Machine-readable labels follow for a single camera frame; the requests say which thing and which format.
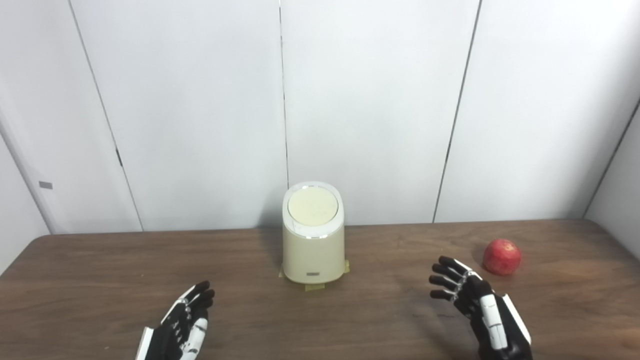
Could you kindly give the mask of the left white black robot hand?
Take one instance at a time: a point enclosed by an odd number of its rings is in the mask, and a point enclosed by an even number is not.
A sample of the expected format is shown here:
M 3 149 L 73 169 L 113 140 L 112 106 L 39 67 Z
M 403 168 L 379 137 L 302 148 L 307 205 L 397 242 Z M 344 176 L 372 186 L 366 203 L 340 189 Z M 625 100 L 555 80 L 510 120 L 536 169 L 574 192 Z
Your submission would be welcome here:
M 196 360 L 209 325 L 215 290 L 201 281 L 181 294 L 156 328 L 142 331 L 136 360 Z

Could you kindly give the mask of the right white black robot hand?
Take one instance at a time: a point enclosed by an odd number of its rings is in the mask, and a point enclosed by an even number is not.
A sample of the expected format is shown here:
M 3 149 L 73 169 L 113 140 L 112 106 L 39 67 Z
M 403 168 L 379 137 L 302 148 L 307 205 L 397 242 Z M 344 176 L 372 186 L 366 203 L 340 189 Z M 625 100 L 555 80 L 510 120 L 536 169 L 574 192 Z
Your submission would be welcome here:
M 466 317 L 478 342 L 481 360 L 532 360 L 531 335 L 508 294 L 466 264 L 441 255 L 429 283 L 439 286 L 430 297 L 450 302 Z

